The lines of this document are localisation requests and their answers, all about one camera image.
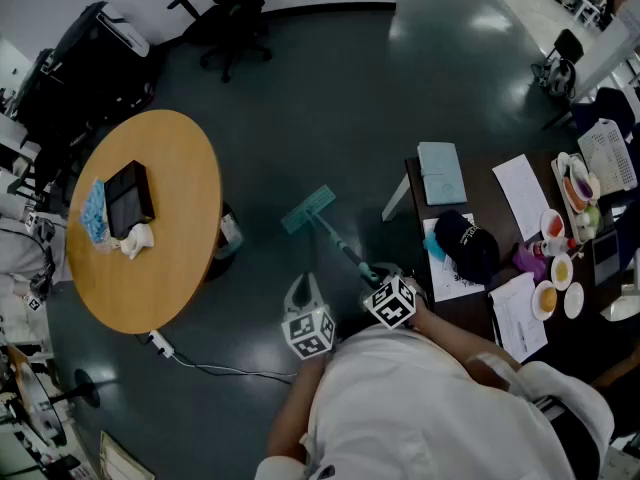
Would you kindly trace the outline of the white paper sheet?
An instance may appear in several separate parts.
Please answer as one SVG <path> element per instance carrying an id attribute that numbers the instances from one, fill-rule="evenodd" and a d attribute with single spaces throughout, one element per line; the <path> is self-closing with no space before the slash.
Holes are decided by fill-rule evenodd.
<path id="1" fill-rule="evenodd" d="M 541 231 L 542 215 L 550 209 L 538 179 L 524 154 L 492 169 L 512 210 L 524 241 Z"/>

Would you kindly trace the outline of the small waste bin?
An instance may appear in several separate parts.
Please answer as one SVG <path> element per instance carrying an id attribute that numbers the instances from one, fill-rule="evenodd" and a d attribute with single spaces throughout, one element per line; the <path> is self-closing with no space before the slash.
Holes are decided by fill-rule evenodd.
<path id="1" fill-rule="evenodd" d="M 244 243 L 244 236 L 231 206 L 224 202 L 214 259 L 223 261 L 234 256 Z"/>

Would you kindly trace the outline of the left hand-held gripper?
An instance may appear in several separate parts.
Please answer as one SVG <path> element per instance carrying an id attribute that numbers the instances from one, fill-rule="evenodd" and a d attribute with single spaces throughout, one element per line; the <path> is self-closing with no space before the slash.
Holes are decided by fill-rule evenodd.
<path id="1" fill-rule="evenodd" d="M 306 305 L 306 279 L 308 302 Z M 284 298 L 286 313 L 302 312 L 282 324 L 282 331 L 289 348 L 301 360 L 307 360 L 332 351 L 335 341 L 336 324 L 318 287 L 313 273 L 300 274 L 288 289 Z"/>

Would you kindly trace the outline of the black office chair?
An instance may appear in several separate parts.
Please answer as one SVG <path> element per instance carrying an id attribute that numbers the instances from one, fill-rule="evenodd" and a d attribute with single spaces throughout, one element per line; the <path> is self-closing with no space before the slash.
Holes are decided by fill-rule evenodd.
<path id="1" fill-rule="evenodd" d="M 173 0 L 167 5 L 169 10 L 182 7 L 193 22 L 182 34 L 182 38 L 194 45 L 209 49 L 200 57 L 200 66 L 206 68 L 209 60 L 224 57 L 221 81 L 231 80 L 230 70 L 234 60 L 245 51 L 258 52 L 262 60 L 272 59 L 272 51 L 258 42 L 267 33 L 262 20 L 264 0 L 212 0 L 213 5 L 201 13 L 189 0 Z"/>

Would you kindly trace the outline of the person's white shirt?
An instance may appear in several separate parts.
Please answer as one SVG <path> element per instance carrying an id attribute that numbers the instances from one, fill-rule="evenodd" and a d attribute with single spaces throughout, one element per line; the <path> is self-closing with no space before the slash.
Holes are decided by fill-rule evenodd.
<path id="1" fill-rule="evenodd" d="M 597 480 L 614 431 L 605 399 L 543 362 L 479 359 L 507 391 L 418 332 L 348 338 L 315 393 L 306 459 L 265 456 L 255 480 Z"/>

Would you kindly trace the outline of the black flat box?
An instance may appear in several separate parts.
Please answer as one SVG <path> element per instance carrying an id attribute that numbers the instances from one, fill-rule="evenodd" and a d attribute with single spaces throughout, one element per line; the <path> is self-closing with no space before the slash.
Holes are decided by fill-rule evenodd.
<path id="1" fill-rule="evenodd" d="M 110 234 L 118 240 L 128 237 L 137 224 L 155 219 L 145 166 L 131 161 L 104 184 Z"/>

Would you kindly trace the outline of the clear bottle red cap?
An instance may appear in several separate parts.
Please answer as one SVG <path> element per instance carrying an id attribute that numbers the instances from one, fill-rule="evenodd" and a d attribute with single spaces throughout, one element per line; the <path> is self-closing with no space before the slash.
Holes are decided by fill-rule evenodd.
<path id="1" fill-rule="evenodd" d="M 528 251 L 537 258 L 556 257 L 575 249 L 576 245 L 574 238 L 555 237 L 531 243 Z"/>

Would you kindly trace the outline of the white device on cart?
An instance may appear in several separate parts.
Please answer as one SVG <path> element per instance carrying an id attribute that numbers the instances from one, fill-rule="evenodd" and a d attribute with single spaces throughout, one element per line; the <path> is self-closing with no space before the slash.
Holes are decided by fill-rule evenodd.
<path id="1" fill-rule="evenodd" d="M 98 20 L 139 57 L 145 58 L 149 54 L 150 44 L 123 17 L 111 17 L 105 12 L 100 12 Z"/>

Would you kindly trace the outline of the teal mop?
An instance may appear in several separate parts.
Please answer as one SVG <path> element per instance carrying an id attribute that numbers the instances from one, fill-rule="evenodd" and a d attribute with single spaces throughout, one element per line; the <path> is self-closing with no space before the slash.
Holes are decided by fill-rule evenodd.
<path id="1" fill-rule="evenodd" d="M 307 223 L 318 224 L 329 236 L 331 242 L 341 250 L 357 267 L 360 276 L 372 288 L 382 283 L 380 276 L 365 262 L 336 232 L 336 230 L 321 216 L 321 212 L 336 200 L 333 191 L 323 185 L 309 195 L 299 205 L 288 212 L 281 224 L 285 231 L 292 235 Z"/>

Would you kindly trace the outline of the black chair with headphones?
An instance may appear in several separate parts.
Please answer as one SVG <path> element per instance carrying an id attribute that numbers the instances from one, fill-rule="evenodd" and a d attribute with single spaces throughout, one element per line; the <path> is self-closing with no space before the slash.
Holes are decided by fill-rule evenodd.
<path id="1" fill-rule="evenodd" d="M 577 78 L 576 64 L 583 55 L 584 50 L 578 38 L 569 29 L 562 30 L 545 62 L 531 65 L 539 87 L 554 98 L 573 98 Z"/>

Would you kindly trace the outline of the white crumpled cloth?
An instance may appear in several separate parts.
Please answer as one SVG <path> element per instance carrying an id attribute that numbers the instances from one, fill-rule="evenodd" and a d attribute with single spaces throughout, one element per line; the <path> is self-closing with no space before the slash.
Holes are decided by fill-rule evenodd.
<path id="1" fill-rule="evenodd" d="M 149 224 L 139 223 L 134 225 L 128 236 L 119 242 L 121 252 L 130 260 L 144 248 L 153 248 L 155 245 L 153 232 Z"/>

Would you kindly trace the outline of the teal notebook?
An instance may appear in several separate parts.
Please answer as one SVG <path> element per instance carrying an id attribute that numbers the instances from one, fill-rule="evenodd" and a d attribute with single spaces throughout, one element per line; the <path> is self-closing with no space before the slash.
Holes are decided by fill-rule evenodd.
<path id="1" fill-rule="evenodd" d="M 453 176 L 460 169 L 453 143 L 420 142 L 417 152 L 423 176 Z"/>
<path id="2" fill-rule="evenodd" d="M 467 201 L 463 177 L 459 171 L 424 174 L 423 183 L 428 205 L 462 204 Z"/>

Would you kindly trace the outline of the white plate with yellow food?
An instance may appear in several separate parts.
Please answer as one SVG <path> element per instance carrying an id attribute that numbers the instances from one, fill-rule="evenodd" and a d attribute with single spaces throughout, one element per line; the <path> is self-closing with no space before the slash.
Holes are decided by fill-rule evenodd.
<path id="1" fill-rule="evenodd" d="M 554 257 L 551 263 L 551 281 L 558 291 L 568 289 L 573 280 L 573 264 L 567 253 Z"/>

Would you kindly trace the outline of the white perforated basket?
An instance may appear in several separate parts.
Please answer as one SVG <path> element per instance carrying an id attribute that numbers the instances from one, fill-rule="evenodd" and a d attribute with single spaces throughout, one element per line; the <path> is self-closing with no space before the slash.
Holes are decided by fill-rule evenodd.
<path id="1" fill-rule="evenodd" d="M 586 166 L 600 183 L 602 196 L 638 186 L 627 143 L 613 120 L 599 119 L 578 139 Z"/>

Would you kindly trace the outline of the white plate with bread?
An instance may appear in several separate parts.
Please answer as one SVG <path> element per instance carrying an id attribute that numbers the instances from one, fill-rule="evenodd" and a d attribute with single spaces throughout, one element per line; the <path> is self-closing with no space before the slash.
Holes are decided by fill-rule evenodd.
<path id="1" fill-rule="evenodd" d="M 547 320 L 555 311 L 557 305 L 557 291 L 549 280 L 540 282 L 534 289 L 532 296 L 532 311 L 539 321 Z"/>

